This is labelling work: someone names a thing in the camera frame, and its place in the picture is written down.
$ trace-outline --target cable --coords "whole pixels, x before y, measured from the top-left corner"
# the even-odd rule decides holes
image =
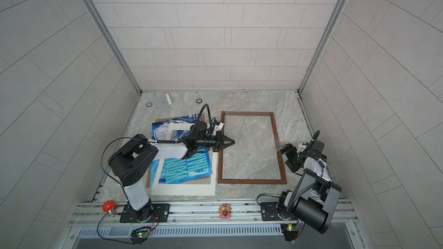
[[[119,243],[125,243],[125,244],[132,244],[132,245],[134,245],[134,243],[132,243],[132,242],[126,242],[126,241],[120,241],[120,240],[111,239],[111,238],[105,238],[105,237],[103,237],[103,236],[100,234],[100,232],[98,231],[98,226],[100,226],[100,223],[102,222],[102,220],[105,218],[105,216],[106,216],[107,214],[108,214],[108,213],[105,213],[105,215],[103,215],[103,217],[100,219],[100,221],[99,221],[98,224],[97,224],[97,234],[98,234],[98,236],[101,237],[102,239],[105,239],[105,240],[117,241],[117,242],[119,242]]]

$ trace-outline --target marble surface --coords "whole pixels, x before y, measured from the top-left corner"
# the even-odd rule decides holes
[[[223,179],[280,180],[271,117],[226,115],[224,121],[235,145],[223,150]]]
[[[126,136],[134,136],[142,133],[151,136],[152,123],[156,119],[178,117],[198,113],[203,103],[210,107],[211,116],[217,120],[221,118],[222,111],[258,111],[274,112],[280,147],[286,143],[297,145],[307,142],[311,136],[307,129],[306,121],[298,103],[294,91],[202,91],[202,92],[171,92],[172,105],[168,105],[163,92],[143,92],[134,116],[130,122]],[[197,99],[202,99],[202,104],[197,104]],[[271,133],[271,129],[263,129],[263,132]],[[255,138],[260,141],[264,133],[256,133]],[[245,171],[263,169],[262,166],[252,165],[250,162],[239,163]],[[293,190],[300,176],[292,173],[285,165],[286,185],[252,185],[252,184],[216,184],[215,196],[152,196],[153,201],[158,200],[196,200],[196,199],[255,199],[260,193],[280,195],[281,191]],[[209,179],[200,179],[188,184],[205,184]],[[108,200],[125,201],[125,195],[121,187],[107,177],[100,193],[99,201]]]

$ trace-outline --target pink toy figure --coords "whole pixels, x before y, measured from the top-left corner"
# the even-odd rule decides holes
[[[231,218],[232,217],[231,211],[232,211],[232,208],[229,204],[220,205],[220,208],[219,208],[219,212],[221,212],[220,218],[221,219]]]

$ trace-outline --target brown frame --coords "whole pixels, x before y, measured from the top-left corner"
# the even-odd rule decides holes
[[[269,116],[272,124],[272,132],[274,133],[275,149],[280,145],[277,134],[277,125],[275,124],[274,113],[272,112],[222,112],[221,122],[224,123],[226,115],[244,115],[244,116]],[[286,185],[286,174],[284,172],[283,157],[280,151],[277,151],[277,160],[280,170],[280,180],[256,180],[256,179],[223,179],[223,150],[219,152],[219,174],[217,182],[219,184],[262,184],[262,185]]]

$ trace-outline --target white tiled wall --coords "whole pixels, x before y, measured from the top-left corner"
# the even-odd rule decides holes
[[[0,21],[0,247],[55,248],[137,92],[81,0],[0,0]]]
[[[442,9],[348,0],[302,93],[374,248],[443,246]]]
[[[285,90],[337,0],[93,1],[143,90]]]

